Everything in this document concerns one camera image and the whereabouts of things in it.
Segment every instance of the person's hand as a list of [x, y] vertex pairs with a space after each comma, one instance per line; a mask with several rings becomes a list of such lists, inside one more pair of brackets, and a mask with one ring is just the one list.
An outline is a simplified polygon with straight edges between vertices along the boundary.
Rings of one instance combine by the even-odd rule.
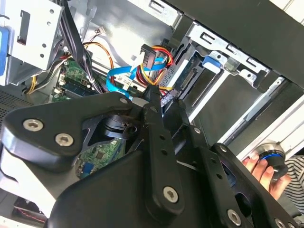
[[252, 175], [263, 185], [263, 187], [273, 196], [276, 200], [280, 198], [284, 189], [290, 183], [291, 179], [286, 174], [278, 179], [276, 182], [271, 183], [271, 178], [274, 175], [274, 168], [267, 167], [266, 159], [258, 162], [258, 154], [253, 154], [251, 158], [243, 160], [243, 164], [252, 173]]

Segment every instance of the silver screw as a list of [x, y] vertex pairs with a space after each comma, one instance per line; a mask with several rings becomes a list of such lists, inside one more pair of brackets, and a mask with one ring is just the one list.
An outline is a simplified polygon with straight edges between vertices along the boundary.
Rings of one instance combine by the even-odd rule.
[[150, 109], [154, 112], [157, 112], [157, 109], [154, 106], [152, 106]]
[[124, 98], [120, 98], [119, 99], [121, 102], [123, 102], [124, 104], [127, 104], [128, 103], [128, 101], [126, 100], [126, 99], [124, 99]]
[[241, 218], [239, 217], [239, 215], [234, 210], [229, 209], [227, 211], [227, 215], [228, 215], [229, 219], [231, 220], [231, 222], [233, 222], [238, 227], [242, 224]]
[[66, 134], [66, 133], [60, 133], [56, 135], [55, 141], [60, 145], [60, 146], [70, 146], [73, 144], [74, 139], [71, 135]]
[[290, 228], [295, 228], [295, 226], [293, 224], [291, 224], [290, 222], [288, 223]]
[[194, 128], [194, 131], [195, 131], [197, 134], [200, 134], [200, 129], [198, 129], [197, 127]]
[[219, 146], [223, 152], [227, 152], [227, 149], [224, 146]]
[[38, 132], [43, 128], [43, 123], [40, 120], [28, 119], [23, 122], [23, 127], [31, 132]]
[[163, 195], [171, 203], [176, 203], [179, 199], [179, 196], [178, 196], [176, 190], [169, 186], [164, 187]]
[[284, 223], [281, 222], [281, 220], [279, 220], [278, 218], [275, 219], [275, 223], [276, 223], [277, 227], [279, 227], [279, 228], [286, 228]]

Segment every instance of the blue ring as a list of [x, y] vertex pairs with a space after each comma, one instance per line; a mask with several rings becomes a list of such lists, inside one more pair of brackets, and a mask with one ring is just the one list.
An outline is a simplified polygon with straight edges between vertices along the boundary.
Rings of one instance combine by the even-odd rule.
[[282, 156], [282, 155], [280, 155], [280, 154], [274, 153], [274, 154], [269, 154], [269, 155], [266, 155], [266, 156], [265, 156], [265, 157], [263, 157], [262, 159], [266, 159], [266, 158], [273, 157], [273, 156], [279, 156], [279, 157], [283, 157], [283, 156]]

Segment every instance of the black cable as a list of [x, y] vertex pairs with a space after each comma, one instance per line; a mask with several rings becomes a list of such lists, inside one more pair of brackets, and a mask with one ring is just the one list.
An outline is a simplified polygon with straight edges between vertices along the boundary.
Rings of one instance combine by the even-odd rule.
[[53, 63], [53, 65], [51, 66], [50, 70], [49, 70], [49, 73], [47, 74], [46, 78], [43, 79], [42, 82], [40, 82], [38, 85], [35, 86], [35, 89], [36, 88], [40, 88], [41, 86], [43, 86], [44, 84], [48, 83], [50, 80], [52, 80], [52, 77], [54, 77], [54, 70], [55, 70], [55, 67], [58, 66], [59, 63], [61, 63], [62, 60], [60, 61], [57, 61], [55, 63]]
[[92, 70], [92, 59], [88, 51], [84, 48], [77, 27], [73, 20], [71, 11], [66, 0], [58, 0], [58, 4], [64, 6], [62, 18], [60, 21], [60, 30], [73, 59], [87, 73], [88, 78], [94, 89], [98, 93], [102, 93], [102, 89], [95, 81]]
[[59, 5], [64, 6], [62, 17], [60, 21], [60, 31], [65, 41], [67, 48], [73, 56], [73, 59], [84, 66], [84, 60], [86, 58], [85, 49], [83, 47], [80, 35], [72, 17], [66, 0], [59, 0]]

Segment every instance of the wire bundle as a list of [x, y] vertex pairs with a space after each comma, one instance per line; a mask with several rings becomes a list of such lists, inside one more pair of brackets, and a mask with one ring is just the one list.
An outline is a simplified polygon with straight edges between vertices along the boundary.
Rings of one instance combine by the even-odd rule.
[[[165, 71], [173, 64], [173, 57], [167, 49], [165, 49], [164, 47], [161, 47], [161, 46], [153, 46], [152, 48], [155, 51], [162, 52], [167, 56], [167, 65], [164, 69], [159, 71], [159, 74], [154, 81], [152, 81], [149, 78], [149, 76], [145, 73], [143, 64], [138, 66], [137, 71], [136, 71], [136, 79], [140, 84], [142, 84], [145, 87], [147, 87], [148, 84], [158, 85], [158, 83], [161, 80], [162, 76], [164, 75]], [[161, 93], [164, 95], [163, 91], [172, 90], [172, 88], [160, 87], [160, 90], [161, 90]]]
[[42, 82], [40, 82], [38, 85], [36, 85], [36, 82], [37, 82], [36, 76], [33, 76], [31, 87], [28, 90], [24, 91], [24, 93], [29, 95], [37, 90], [40, 90], [40, 89], [46, 87], [52, 81], [52, 79], [56, 75], [57, 70], [64, 63], [64, 61], [65, 60], [59, 60], [59, 61], [55, 62], [49, 69], [47, 77]]
[[57, 0], [58, 4], [64, 6], [60, 21], [60, 31], [65, 41], [65, 45], [71, 53], [73, 59], [86, 72], [89, 82], [98, 93], [105, 92], [93, 76], [92, 58], [83, 46], [77, 27], [73, 20], [71, 11], [66, 0]]

